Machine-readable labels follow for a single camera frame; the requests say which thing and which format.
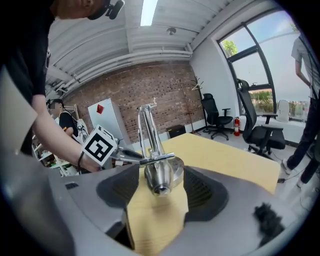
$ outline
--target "metal faucet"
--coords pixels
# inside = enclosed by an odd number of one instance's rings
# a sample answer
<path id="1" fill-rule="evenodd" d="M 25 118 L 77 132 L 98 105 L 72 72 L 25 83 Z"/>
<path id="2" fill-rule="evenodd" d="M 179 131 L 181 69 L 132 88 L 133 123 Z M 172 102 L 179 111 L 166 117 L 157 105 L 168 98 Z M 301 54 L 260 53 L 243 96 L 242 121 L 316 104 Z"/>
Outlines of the metal faucet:
<path id="1" fill-rule="evenodd" d="M 167 196 L 173 187 L 182 181 L 183 168 L 173 167 L 172 160 L 175 154 L 164 151 L 151 111 L 156 106 L 156 98 L 153 98 L 153 103 L 142 105 L 138 109 L 138 134 L 143 158 L 139 163 L 141 167 L 144 167 L 144 176 L 152 194 Z M 148 150 L 149 156 L 147 156 L 143 138 L 142 116 L 151 146 Z"/>

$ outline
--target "white ceiling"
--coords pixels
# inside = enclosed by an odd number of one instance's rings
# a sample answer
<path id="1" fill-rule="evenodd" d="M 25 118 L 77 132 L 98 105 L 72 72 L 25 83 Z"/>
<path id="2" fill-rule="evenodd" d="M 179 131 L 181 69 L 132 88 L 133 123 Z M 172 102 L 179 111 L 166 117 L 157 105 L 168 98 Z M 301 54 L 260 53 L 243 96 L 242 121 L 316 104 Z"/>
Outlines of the white ceiling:
<path id="1" fill-rule="evenodd" d="M 115 20 L 56 20 L 49 33 L 47 93 L 70 91 L 137 63 L 188 60 L 195 38 L 232 1 L 158 0 L 152 26 L 140 27 L 143 0 L 127 0 Z M 176 29 L 173 35 L 167 33 L 171 27 Z"/>

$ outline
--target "black shirt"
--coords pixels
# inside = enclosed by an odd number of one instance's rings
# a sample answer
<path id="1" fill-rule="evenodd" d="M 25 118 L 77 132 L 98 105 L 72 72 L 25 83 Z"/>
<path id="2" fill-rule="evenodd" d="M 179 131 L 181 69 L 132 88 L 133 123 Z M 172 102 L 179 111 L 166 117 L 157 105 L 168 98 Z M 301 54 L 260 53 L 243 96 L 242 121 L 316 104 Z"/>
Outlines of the black shirt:
<path id="1" fill-rule="evenodd" d="M 67 112 L 62 112 L 59 116 L 59 125 L 64 131 L 66 131 L 66 129 L 68 129 L 69 127 L 72 127 L 73 135 L 78 137 L 78 129 L 71 114 Z"/>
<path id="2" fill-rule="evenodd" d="M 18 36 L 14 37 L 13 45 L 4 62 L 16 87 L 30 105 L 34 95 L 45 95 L 48 35 L 50 26 L 55 20 L 50 11 L 52 2 L 53 0 L 43 1 L 41 9 L 21 25 L 23 30 L 16 31 Z M 30 129 L 21 151 L 31 155 L 31 145 L 32 132 Z"/>

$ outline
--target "desk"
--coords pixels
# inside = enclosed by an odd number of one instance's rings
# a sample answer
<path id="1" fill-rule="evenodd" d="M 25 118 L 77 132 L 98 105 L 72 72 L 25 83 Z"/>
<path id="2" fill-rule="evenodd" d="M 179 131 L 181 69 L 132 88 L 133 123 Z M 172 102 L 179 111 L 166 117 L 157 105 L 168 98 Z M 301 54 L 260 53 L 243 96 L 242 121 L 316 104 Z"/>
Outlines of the desk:
<path id="1" fill-rule="evenodd" d="M 280 173 L 280 165 L 275 161 L 190 133 L 162 145 L 166 153 L 174 152 L 186 166 L 251 181 L 272 194 L 275 192 Z M 157 255 L 183 229 L 187 194 L 182 182 L 168 197 L 154 197 L 147 187 L 144 169 L 139 172 L 139 186 L 127 207 L 128 221 L 135 251 Z"/>

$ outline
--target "red sign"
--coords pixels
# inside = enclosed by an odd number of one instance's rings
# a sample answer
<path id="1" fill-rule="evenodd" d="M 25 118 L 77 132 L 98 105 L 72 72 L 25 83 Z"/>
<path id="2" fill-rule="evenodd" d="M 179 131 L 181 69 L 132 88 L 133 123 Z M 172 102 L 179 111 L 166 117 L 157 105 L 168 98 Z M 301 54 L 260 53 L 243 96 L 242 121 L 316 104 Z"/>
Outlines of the red sign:
<path id="1" fill-rule="evenodd" d="M 96 107 L 96 111 L 97 111 L 99 114 L 101 114 L 103 110 L 104 110 L 104 107 L 98 104 L 98 106 Z"/>

